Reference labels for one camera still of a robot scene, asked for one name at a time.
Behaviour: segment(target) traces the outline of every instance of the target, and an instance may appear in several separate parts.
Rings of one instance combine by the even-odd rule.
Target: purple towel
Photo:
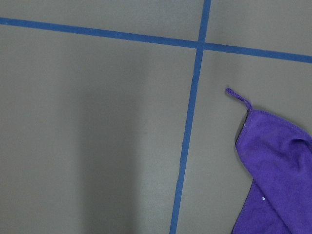
[[[236,142],[253,176],[233,234],[312,234],[312,137],[245,98],[248,115]]]

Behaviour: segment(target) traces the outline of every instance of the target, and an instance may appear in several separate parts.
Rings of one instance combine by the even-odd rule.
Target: wrinkled purple fabric
[[[253,177],[233,234],[312,234],[312,137],[245,98],[248,114],[235,144]]]

